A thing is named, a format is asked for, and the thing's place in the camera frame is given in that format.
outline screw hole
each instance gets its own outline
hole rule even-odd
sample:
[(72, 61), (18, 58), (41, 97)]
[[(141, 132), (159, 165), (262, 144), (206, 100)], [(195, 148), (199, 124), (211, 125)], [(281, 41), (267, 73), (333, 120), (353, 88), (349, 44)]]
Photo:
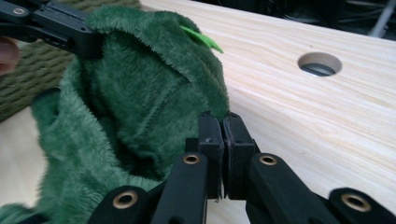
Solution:
[(132, 190), (124, 191), (113, 200), (113, 206), (118, 209), (129, 208), (137, 202), (137, 193)]
[(24, 10), (22, 8), (18, 8), (18, 7), (14, 8), (14, 10), (12, 12), (14, 12), (17, 15), (24, 14)]
[(277, 164), (277, 160), (272, 156), (261, 156), (260, 162), (265, 165), (275, 165)]
[(341, 196), (341, 200), (348, 207), (357, 211), (368, 212), (371, 210), (371, 205), (360, 195), (346, 193)]
[(191, 165), (194, 165), (194, 164), (200, 162), (200, 160), (201, 160), (201, 159), (200, 159), (198, 156), (196, 156), (196, 155), (188, 155), (188, 156), (185, 156), (185, 157), (183, 158), (183, 161), (184, 161), (185, 163), (191, 164)]
[(311, 52), (298, 60), (301, 70), (317, 76), (328, 77), (339, 73), (342, 69), (341, 61), (328, 53)]

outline human hand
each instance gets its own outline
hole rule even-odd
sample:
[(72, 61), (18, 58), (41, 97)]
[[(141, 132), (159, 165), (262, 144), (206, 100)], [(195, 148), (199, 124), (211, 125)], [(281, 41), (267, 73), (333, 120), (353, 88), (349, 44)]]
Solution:
[(17, 41), (0, 36), (0, 76), (15, 69), (21, 57)]

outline green plush toy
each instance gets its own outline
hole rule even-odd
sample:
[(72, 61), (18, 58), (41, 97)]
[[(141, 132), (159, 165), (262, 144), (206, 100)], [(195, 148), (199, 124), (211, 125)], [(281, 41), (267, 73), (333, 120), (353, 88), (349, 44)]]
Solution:
[(32, 104), (48, 168), (35, 208), (10, 204), (0, 223), (42, 214), (86, 223), (113, 189), (150, 190), (169, 175), (198, 117), (229, 111), (219, 60), (189, 19), (172, 12), (103, 7), (87, 24), (105, 34), (104, 57), (75, 59), (60, 89)]

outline wood grain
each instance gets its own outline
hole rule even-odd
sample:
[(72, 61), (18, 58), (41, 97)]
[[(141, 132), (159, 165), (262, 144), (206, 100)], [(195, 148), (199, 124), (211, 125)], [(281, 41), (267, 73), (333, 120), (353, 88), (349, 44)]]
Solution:
[[(396, 213), (396, 43), (183, 0), (142, 0), (195, 21), (224, 50), (232, 111), (262, 151), (314, 192), (362, 190)], [(298, 67), (309, 52), (342, 62), (332, 77)], [(29, 109), (0, 124), (0, 205), (35, 200), (44, 160)], [(207, 223), (248, 223), (241, 202), (210, 202)]]

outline black mechanical arm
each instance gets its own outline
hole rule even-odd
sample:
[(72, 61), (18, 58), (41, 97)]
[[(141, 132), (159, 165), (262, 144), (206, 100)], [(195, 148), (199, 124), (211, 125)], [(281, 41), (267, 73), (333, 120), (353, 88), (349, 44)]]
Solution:
[[(103, 37), (84, 24), (87, 14), (47, 0), (0, 0), (0, 35), (43, 40), (80, 57), (101, 58)], [(206, 201), (224, 197), (247, 202), (251, 223), (396, 223), (396, 217), (355, 189), (335, 189), (329, 199), (313, 193), (278, 156), (261, 153), (242, 119), (209, 112), (199, 118), (198, 138), (186, 140), (169, 178), (146, 192), (113, 189), (89, 223), (202, 224)], [(37, 214), (22, 223), (45, 223)]]

